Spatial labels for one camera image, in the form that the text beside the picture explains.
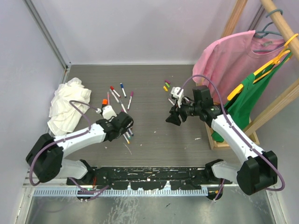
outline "wooden rack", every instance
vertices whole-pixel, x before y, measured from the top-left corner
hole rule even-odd
[[[272,2],[272,0],[260,0],[262,6],[269,13],[273,10],[276,10],[277,7]],[[224,28],[221,37],[225,37],[231,35],[240,19],[240,16],[246,6],[247,0],[236,0],[235,7],[233,9],[232,14],[230,15],[229,20]],[[280,34],[284,38],[285,41],[288,41],[293,35],[294,32],[285,21],[280,12],[275,12],[270,15],[272,21],[275,26],[279,30]],[[289,48],[291,49],[294,56],[299,61],[299,40],[298,38],[294,38],[290,44]],[[244,129],[244,132],[257,144],[259,144],[258,139],[256,137],[255,131],[264,125],[268,120],[273,118],[278,112],[280,112],[283,108],[285,108],[289,103],[291,103],[294,99],[299,96],[299,79],[297,79],[292,85],[290,85],[279,97],[277,97],[254,121],[250,122],[249,125]],[[211,149],[225,149],[228,148],[227,143],[217,143],[213,141],[211,137],[211,129],[207,127],[207,132],[210,140]]]

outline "green garment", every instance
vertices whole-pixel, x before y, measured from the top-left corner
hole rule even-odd
[[[247,78],[241,82],[244,86],[242,91],[239,94],[237,94],[232,100],[228,101],[225,104],[224,107],[227,109],[228,113],[241,130],[243,130],[249,124],[250,113],[253,107],[255,106],[256,102],[262,95],[263,91],[267,87],[269,81],[271,80],[273,75],[278,71],[278,69],[291,56],[291,54],[292,53],[289,53],[284,58],[284,60],[275,68],[273,68],[274,65],[269,65],[266,69],[257,74],[257,76],[255,76],[253,73],[247,76]],[[268,75],[266,75],[264,78],[253,84],[253,81],[256,78],[259,78],[262,74],[268,72],[272,68],[273,70]],[[224,139],[217,132],[214,132],[212,134],[212,138],[217,142],[224,141]]]

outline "wooden pole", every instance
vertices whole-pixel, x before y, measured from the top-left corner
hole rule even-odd
[[[268,13],[277,9],[272,0],[260,1]],[[287,24],[280,12],[275,12],[270,17],[277,29],[279,30],[280,34],[283,36],[284,40],[288,41],[294,35],[294,32]],[[299,61],[299,40],[297,37],[290,42],[289,48]],[[297,79],[291,86],[289,86],[260,115],[258,115],[258,117],[244,129],[244,132],[247,134],[247,136],[251,135],[254,131],[256,131],[258,128],[264,125],[268,120],[273,118],[278,112],[280,112],[298,96],[299,79]]]
[[[225,25],[221,38],[233,34],[240,16],[246,6],[247,0],[236,0],[235,7]]]

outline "crumpled white fabric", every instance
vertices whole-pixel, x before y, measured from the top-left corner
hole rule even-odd
[[[82,81],[73,78],[66,84],[60,84],[54,93],[51,101],[48,126],[55,136],[73,132],[77,126],[81,114],[69,103],[70,100],[78,100],[89,103],[91,90],[84,88]],[[74,103],[83,113],[86,113],[88,106]]]

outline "pink shirt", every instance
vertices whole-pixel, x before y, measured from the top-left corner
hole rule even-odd
[[[208,46],[193,68],[193,75],[204,75],[217,86],[221,99],[225,104],[227,96],[249,74],[255,72],[265,63],[273,59],[283,49],[284,40],[273,40],[254,37],[255,31],[250,30],[224,37]],[[272,52],[255,53],[254,50],[273,50]],[[219,98],[213,86],[204,78],[194,77],[201,85],[207,85],[214,98]]]

